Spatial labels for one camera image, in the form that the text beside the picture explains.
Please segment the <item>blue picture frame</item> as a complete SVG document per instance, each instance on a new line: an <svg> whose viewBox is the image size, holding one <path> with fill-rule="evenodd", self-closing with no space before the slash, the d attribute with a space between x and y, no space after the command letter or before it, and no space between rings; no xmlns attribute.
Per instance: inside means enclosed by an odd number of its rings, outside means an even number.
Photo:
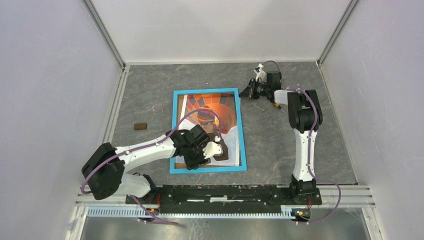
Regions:
<svg viewBox="0 0 424 240"><path fill-rule="evenodd" d="M237 88L212 88L212 89L192 89L192 90L176 90L173 93L173 107L172 107L172 126L179 127L184 119L189 117L191 114L196 113L199 109L196 109L188 114L186 114L180 121L176 121L177 117L177 107L176 101L178 95L186 94L214 94L214 93L233 93L235 97L235 106L237 111L237 121L238 121L238 136L240 142L240 166L230 166L230 167L205 167L201 166L195 170L187 170L184 158L182 156L172 157L170 160L170 173L171 174L200 174L200 173L223 173L223 172L244 172L247 170L247 156L246 156L246 147L245 147L245 134L243 130L242 122L242 111L241 111L241 100L239 98L239 91Z"/></svg>

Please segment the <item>yellow handled screwdriver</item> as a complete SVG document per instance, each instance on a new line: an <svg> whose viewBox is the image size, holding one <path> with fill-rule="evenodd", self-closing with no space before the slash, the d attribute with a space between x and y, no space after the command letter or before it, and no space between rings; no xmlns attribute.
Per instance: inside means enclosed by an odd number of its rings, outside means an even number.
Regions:
<svg viewBox="0 0 424 240"><path fill-rule="evenodd" d="M273 105L278 108L279 110L281 110L283 113L287 114L286 111L283 109L283 107L280 104L277 103L273 103Z"/></svg>

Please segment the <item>hot air balloon photo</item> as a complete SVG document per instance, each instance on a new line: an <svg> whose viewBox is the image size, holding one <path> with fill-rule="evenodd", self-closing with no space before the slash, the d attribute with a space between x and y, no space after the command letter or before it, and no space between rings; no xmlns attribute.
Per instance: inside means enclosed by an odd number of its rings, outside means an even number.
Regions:
<svg viewBox="0 0 424 240"><path fill-rule="evenodd" d="M216 161L214 157L211 157L210 163L205 165L206 168L238 167L241 165L236 102L235 95L232 92L179 94L175 105L177 122L183 119L186 114L199 110L184 119L178 126L179 130L190 130L196 125L202 127L207 121L215 123L219 128L219 134L228 147L229 159Z"/></svg>

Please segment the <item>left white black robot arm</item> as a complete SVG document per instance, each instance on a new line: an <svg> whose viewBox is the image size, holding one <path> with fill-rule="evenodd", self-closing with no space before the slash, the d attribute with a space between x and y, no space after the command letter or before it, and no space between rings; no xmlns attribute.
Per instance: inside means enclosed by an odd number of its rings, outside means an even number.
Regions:
<svg viewBox="0 0 424 240"><path fill-rule="evenodd" d="M136 145L114 147L103 143L82 167L82 194L104 200L114 194L134 196L145 204L153 203L158 188L150 176L129 172L137 167L176 156L183 157L188 170L209 164L222 154L220 137L211 139L200 125L190 130L173 129L165 135Z"/></svg>

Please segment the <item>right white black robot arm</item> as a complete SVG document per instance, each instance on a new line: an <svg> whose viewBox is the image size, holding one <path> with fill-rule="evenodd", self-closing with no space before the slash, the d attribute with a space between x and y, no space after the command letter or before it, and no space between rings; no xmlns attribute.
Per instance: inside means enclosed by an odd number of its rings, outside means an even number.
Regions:
<svg viewBox="0 0 424 240"><path fill-rule="evenodd" d="M256 76L239 94L240 98L256 100L265 97L274 105L287 106L288 121L295 136L295 167L289 184L289 199L302 204L316 192L314 170L315 140L323 122L317 91L300 88L282 88L279 71L265 72L255 68Z"/></svg>

